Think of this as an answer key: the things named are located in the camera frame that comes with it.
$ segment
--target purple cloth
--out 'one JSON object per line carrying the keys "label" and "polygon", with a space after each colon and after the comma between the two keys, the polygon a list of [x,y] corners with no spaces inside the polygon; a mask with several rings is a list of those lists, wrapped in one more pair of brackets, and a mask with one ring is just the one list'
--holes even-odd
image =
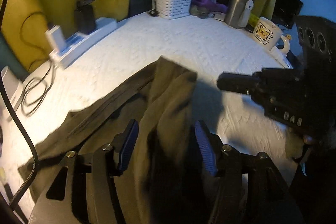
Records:
{"label": "purple cloth", "polygon": [[221,12],[226,14],[227,7],[224,4],[213,3],[211,0],[191,0],[193,5],[207,8],[211,12]]}

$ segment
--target white cylinder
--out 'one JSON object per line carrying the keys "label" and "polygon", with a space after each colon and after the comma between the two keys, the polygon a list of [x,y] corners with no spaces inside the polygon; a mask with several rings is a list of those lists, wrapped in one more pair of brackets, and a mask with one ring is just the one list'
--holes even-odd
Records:
{"label": "white cylinder", "polygon": [[[16,111],[22,100],[23,84],[15,77],[8,66],[2,69],[1,78],[11,105]],[[2,110],[5,119],[10,117],[2,96],[0,96],[0,110]]]}

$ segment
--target black device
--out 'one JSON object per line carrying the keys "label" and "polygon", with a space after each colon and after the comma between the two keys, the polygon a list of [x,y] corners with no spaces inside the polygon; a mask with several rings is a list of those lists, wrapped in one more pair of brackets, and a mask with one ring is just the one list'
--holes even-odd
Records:
{"label": "black device", "polygon": [[84,34],[90,34],[96,29],[95,14],[90,4],[79,6],[74,11],[77,30]]}
{"label": "black device", "polygon": [[253,75],[222,73],[221,90],[251,96],[265,115],[321,139],[335,125],[336,24],[322,17],[297,16],[304,68],[263,68]]}
{"label": "black device", "polygon": [[291,29],[295,16],[300,13],[302,6],[303,2],[301,0],[276,0],[272,22]]}
{"label": "black device", "polygon": [[[69,151],[45,187],[31,214],[38,223],[114,223],[124,224],[114,176],[127,169],[138,134],[138,124],[130,121],[124,133],[117,135],[92,154]],[[203,121],[195,124],[196,139],[205,168],[220,178],[218,193],[208,224],[221,223],[303,223],[300,210],[288,193],[288,186],[265,152],[256,156],[223,145]],[[87,200],[85,174],[91,173],[92,200]],[[239,215],[242,174],[249,174],[244,217]],[[94,204],[94,217],[88,218],[87,203]]]}

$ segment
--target mug handle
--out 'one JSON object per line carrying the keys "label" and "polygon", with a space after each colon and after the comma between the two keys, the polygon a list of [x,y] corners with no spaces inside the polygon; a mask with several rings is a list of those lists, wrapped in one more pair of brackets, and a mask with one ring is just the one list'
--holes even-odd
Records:
{"label": "mug handle", "polygon": [[280,51],[283,54],[286,55],[289,52],[289,49],[291,47],[290,44],[289,44],[289,38],[288,37],[284,37],[283,35],[280,38],[283,40],[283,43],[285,44]]}

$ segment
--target white charger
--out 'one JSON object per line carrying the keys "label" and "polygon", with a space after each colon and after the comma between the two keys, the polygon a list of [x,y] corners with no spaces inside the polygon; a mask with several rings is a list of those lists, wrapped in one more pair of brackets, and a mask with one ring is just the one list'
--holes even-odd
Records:
{"label": "white charger", "polygon": [[64,39],[64,35],[62,33],[62,29],[60,25],[55,25],[50,30],[45,32],[45,36],[48,39],[49,44],[53,49],[57,52],[62,52],[66,49],[67,43]]}

